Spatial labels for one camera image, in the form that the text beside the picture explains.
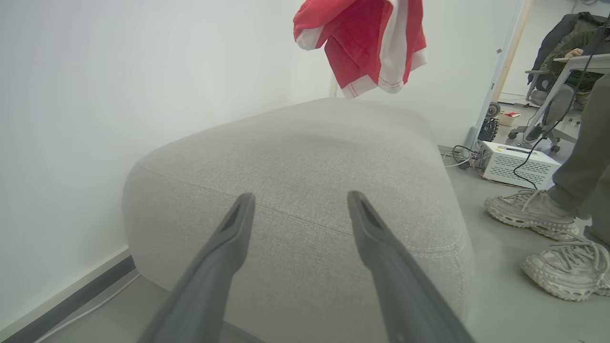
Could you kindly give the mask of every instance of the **desk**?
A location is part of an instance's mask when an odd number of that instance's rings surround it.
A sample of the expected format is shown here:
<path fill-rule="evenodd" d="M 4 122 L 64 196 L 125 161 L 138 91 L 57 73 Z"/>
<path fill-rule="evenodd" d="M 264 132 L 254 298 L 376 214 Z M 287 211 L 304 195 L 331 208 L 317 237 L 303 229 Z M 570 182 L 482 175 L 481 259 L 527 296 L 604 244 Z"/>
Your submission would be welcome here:
<path fill-rule="evenodd" d="M 548 93 L 546 100 L 544 101 L 542 106 L 540 106 L 540 108 L 536 111 L 536 114 L 534 114 L 533 120 L 530 121 L 528 128 L 523 134 L 524 139 L 525 137 L 527 137 L 529 132 L 532 131 L 532 129 L 536 126 L 540 118 L 542 118 L 542 115 L 548 109 L 548 106 L 551 104 L 551 100 L 553 100 L 555 95 L 557 95 L 559 88 L 562 84 L 564 84 L 565 80 L 568 79 L 572 70 L 583 70 L 584 66 L 589 60 L 589 57 L 590 56 L 578 56 L 571 58 L 563 57 L 554 60 L 556 62 L 565 63 L 565 67 L 561 71 L 561 74 L 559 74 L 559 77 L 557 78 L 557 81 L 555 81 L 553 88 L 551 88 L 551 91 Z M 600 74 L 610 73 L 610 54 L 593 55 L 593 57 L 591 57 L 591 62 L 589 62 L 589 66 L 587 67 L 587 71 Z"/>

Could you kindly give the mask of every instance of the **person's leg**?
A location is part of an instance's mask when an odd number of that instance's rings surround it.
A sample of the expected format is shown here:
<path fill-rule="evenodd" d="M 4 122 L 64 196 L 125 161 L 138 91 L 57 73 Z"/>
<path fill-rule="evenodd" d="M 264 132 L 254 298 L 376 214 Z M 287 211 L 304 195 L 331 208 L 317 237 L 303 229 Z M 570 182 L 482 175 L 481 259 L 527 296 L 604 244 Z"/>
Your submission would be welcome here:
<path fill-rule="evenodd" d="M 610 167 L 606 168 L 591 199 L 593 226 L 589 233 L 610 246 Z"/>
<path fill-rule="evenodd" d="M 610 162 L 609 95 L 610 74 L 607 74 L 595 84 L 583 111 L 580 135 L 572 155 L 553 176 L 555 186 L 548 192 L 523 190 L 508 197 L 488 198 L 485 208 L 491 216 L 557 240 L 579 233 L 574 216 L 585 217 L 583 203 L 593 193 Z M 598 212 L 598 215 L 607 215 L 603 209 Z"/>
<path fill-rule="evenodd" d="M 591 92 L 578 92 L 576 93 L 576 100 L 574 100 L 574 104 L 572 107 L 576 110 L 583 110 L 585 106 L 587 106 L 587 102 L 589 101 L 589 96 Z"/>
<path fill-rule="evenodd" d="M 610 74 L 606 74 L 591 91 L 572 154 L 553 175 L 555 186 L 548 191 L 551 199 L 566 211 L 587 217 L 582 213 L 582 205 L 610 164 L 609 147 Z"/>

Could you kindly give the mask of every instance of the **ottoman seam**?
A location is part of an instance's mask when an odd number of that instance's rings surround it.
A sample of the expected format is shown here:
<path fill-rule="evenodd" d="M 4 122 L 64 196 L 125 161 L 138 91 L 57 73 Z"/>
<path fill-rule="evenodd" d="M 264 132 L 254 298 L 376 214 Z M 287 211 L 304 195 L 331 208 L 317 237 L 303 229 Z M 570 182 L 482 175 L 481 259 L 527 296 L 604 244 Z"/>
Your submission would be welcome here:
<path fill-rule="evenodd" d="M 144 166 L 143 166 L 143 165 L 142 165 L 140 162 L 138 162 L 138 163 L 137 163 L 137 165 L 138 165 L 140 168 L 142 168 L 142 169 L 146 170 L 147 172 L 153 173 L 153 174 L 155 174 L 155 175 L 162 176 L 162 177 L 164 177 L 164 178 L 168 178 L 168 179 L 173 180 L 173 181 L 177 181 L 177 182 L 183 182 L 183 183 L 185 183 L 185 184 L 188 184 L 188 185 L 191 185 L 191 186 L 194 186 L 194 187 L 200 188 L 200 189 L 209 190 L 209 191 L 211 191 L 211 192 L 215 192 L 215 193 L 218 193 L 218 194 L 222 194 L 222 195 L 225 195 L 225 196 L 227 196 L 227 197 L 231 197 L 231 198 L 235 198 L 235 199 L 237 199 L 237 197 L 238 197 L 237 195 L 227 194 L 227 193 L 224 193 L 224 192 L 220 192 L 219 190 L 211 189 L 211 188 L 208 188 L 208 187 L 203 187 L 203 186 L 200 186 L 200 185 L 197 185 L 197 184 L 193 184 L 193 183 L 190 183 L 190 182 L 187 182 L 187 181 L 178 180 L 178 179 L 175 179 L 175 178 L 169 177 L 169 176 L 167 176 L 167 175 L 163 175 L 163 174 L 161 174 L 161 173 L 158 173 L 158 172 L 156 172 L 156 171 L 152 171 L 152 170 L 150 170 L 150 169 L 148 169 L 148 168 L 144 167 Z M 317 225 L 317 226 L 322 227 L 322 228 L 326 228 L 326 229 L 331 230 L 331 231 L 335 231 L 335 232 L 338 232 L 338 233 L 342 233 L 342 234 L 345 234 L 345 235 L 348 235 L 348 236 L 350 235 L 350 234 L 348 234 L 348 233 L 345 233 L 345 232 L 341 231 L 341 230 L 340 230 L 340 229 L 338 229 L 338 228 L 330 228 L 330 227 L 328 227 L 328 226 L 326 226 L 326 225 L 318 224 L 318 223 L 312 222 L 312 221 L 310 221 L 310 220 L 307 220 L 307 219 L 305 219 L 305 218 L 299 218 L 299 217 L 297 217 L 297 216 L 295 216 L 295 215 L 288 214 L 288 213 L 285 213 L 285 212 L 279 211 L 279 210 L 277 210 L 277 209 L 273 209 L 273 208 L 269 207 L 268 205 L 266 205 L 265 203 L 257 203 L 257 206 L 260 206 L 260 207 L 262 207 L 262 208 L 268 209 L 269 211 L 274 211 L 274 212 L 277 212 L 277 213 L 280 213 L 280 214 L 284 214 L 284 215 L 286 215 L 286 216 L 289 216 L 289 217 L 291 217 L 291 218 L 295 218 L 295 219 L 297 219 L 297 220 L 302 220 L 302 221 L 304 221 L 304 222 L 307 222 L 307 223 L 310 223 L 310 224 L 313 224 L 313 225 Z M 451 243 L 451 244 L 449 244 L 449 245 L 444 245 L 444 246 L 442 246 L 442 247 L 434 247 L 434 248 L 421 248 L 421 247 L 418 247 L 418 246 L 415 246 L 415 245 L 408 245 L 408 244 L 403 244 L 403 245 L 404 245 L 404 247 L 405 247 L 405 248 L 408 248 L 410 252 L 411 252 L 411 251 L 413 251 L 413 252 L 418 252 L 418 253 L 429 253 L 429 254 L 441 253 L 441 252 L 453 252 L 453 251 L 455 251 L 455 248 L 456 248 L 456 246 L 457 246 L 457 245 L 459 245 L 459 244 L 463 243 L 463 238 L 464 238 L 464 232 L 463 232 L 463 230 L 460 230 L 460 232 L 459 232 L 459 237 L 457 237 L 457 239 L 455 240 L 455 242 L 453 242 L 453 243 Z"/>

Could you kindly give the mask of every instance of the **doorframe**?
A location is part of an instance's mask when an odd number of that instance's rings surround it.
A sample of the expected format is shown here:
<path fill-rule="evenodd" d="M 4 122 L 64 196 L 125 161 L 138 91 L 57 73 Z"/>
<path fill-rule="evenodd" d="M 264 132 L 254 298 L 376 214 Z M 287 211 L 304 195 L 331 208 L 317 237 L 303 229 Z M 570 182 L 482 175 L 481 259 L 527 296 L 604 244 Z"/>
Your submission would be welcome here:
<path fill-rule="evenodd" d="M 485 100 L 483 101 L 483 108 L 481 108 L 481 112 L 479 113 L 479 118 L 476 121 L 476 125 L 470 129 L 470 132 L 468 133 L 468 136 L 466 138 L 466 142 L 464 143 L 465 146 L 467 146 L 473 150 L 476 148 L 476 140 L 479 136 L 479 131 L 481 130 L 481 127 L 483 126 L 483 121 L 485 120 L 485 117 L 487 116 L 487 110 L 489 109 L 489 103 L 492 100 L 493 94 L 495 93 L 495 91 L 497 89 L 501 90 L 501 87 L 496 86 L 496 84 L 498 83 L 498 80 L 500 79 L 500 75 L 504 71 L 504 66 L 507 63 L 507 59 L 509 57 L 509 51 L 511 50 L 511 45 L 513 44 L 513 41 L 519 42 L 519 40 L 516 40 L 515 38 L 517 37 L 517 33 L 520 34 L 523 31 L 523 26 L 520 26 L 519 23 L 521 23 L 523 17 L 527 17 L 527 14 L 529 14 L 529 10 L 531 8 L 532 1 L 533 0 L 518 0 L 517 6 L 515 8 L 515 12 L 513 12 L 511 26 L 510 26 L 512 29 L 506 35 L 506 40 L 504 41 L 504 45 L 500 49 L 500 58 L 498 59 L 498 64 L 496 65 L 496 70 L 491 79 L 491 83 L 489 85 L 489 90 L 487 91 L 487 95 L 485 96 Z M 512 51 L 511 58 L 514 57 L 515 51 L 516 51 L 516 49 Z"/>
<path fill-rule="evenodd" d="M 491 101 L 498 102 L 500 99 L 500 94 L 502 93 L 502 88 L 504 88 L 504 83 L 506 82 L 506 78 L 508 77 L 508 72 L 511 69 L 512 61 L 515 59 L 515 54 L 517 53 L 517 47 L 519 42 L 521 41 L 521 36 L 523 35 L 523 30 L 525 28 L 525 22 L 529 18 L 529 11 L 532 8 L 532 4 L 534 0 L 524 0 L 523 8 L 521 9 L 521 14 L 519 16 L 517 27 L 515 28 L 515 34 L 511 40 L 511 44 L 506 51 L 506 60 L 502 66 L 502 70 L 500 71 L 500 76 L 495 83 L 494 91 L 492 94 Z"/>

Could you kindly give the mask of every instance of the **white cable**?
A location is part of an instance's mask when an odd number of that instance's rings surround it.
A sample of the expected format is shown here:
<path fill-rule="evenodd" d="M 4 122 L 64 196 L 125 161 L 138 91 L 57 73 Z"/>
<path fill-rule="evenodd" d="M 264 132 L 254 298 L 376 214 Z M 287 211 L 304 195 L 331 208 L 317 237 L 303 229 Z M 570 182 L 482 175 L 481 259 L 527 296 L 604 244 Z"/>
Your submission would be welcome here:
<path fill-rule="evenodd" d="M 106 304 L 108 301 L 111 301 L 114 297 L 116 297 L 120 292 L 122 292 L 125 288 L 127 288 L 130 284 L 132 284 L 137 278 L 140 277 L 140 274 L 136 275 L 135 278 L 131 279 L 128 283 L 126 283 L 123 287 L 121 287 L 118 291 L 116 291 L 113 295 L 111 295 L 108 299 L 102 301 L 100 304 L 96 305 L 95 307 L 93 307 L 92 309 L 88 310 L 87 312 L 79 315 L 78 317 L 71 319 L 69 321 L 67 321 L 66 323 L 64 323 L 62 326 L 56 328 L 53 331 L 50 331 L 49 333 L 47 333 L 46 335 L 42 336 L 41 338 L 39 338 L 37 341 L 35 341 L 34 343 L 40 343 L 42 341 L 44 341 L 45 339 L 51 337 L 53 334 L 55 334 L 56 332 L 58 332 L 59 330 L 67 327 L 68 325 L 74 323 L 75 321 L 83 318 L 84 316 L 86 316 L 87 314 L 90 314 L 91 312 L 97 310 L 98 308 L 104 306 L 104 304 Z"/>
<path fill-rule="evenodd" d="M 446 165 L 446 166 L 445 166 L 445 168 L 449 168 L 449 167 L 457 167 L 458 165 L 462 165 L 462 164 L 464 164 L 464 163 L 469 162 L 471 159 L 472 159 L 472 157 L 471 157 L 471 158 L 468 158 L 468 159 L 465 159 L 465 160 L 463 160 L 462 162 L 460 162 L 460 163 L 458 163 L 458 164 Z"/>
<path fill-rule="evenodd" d="M 441 153 L 441 155 L 443 155 L 443 159 L 441 161 L 444 161 L 445 157 L 447 157 L 449 154 L 451 154 L 453 156 L 453 153 L 447 153 L 447 154 L 444 154 L 444 155 Z"/>

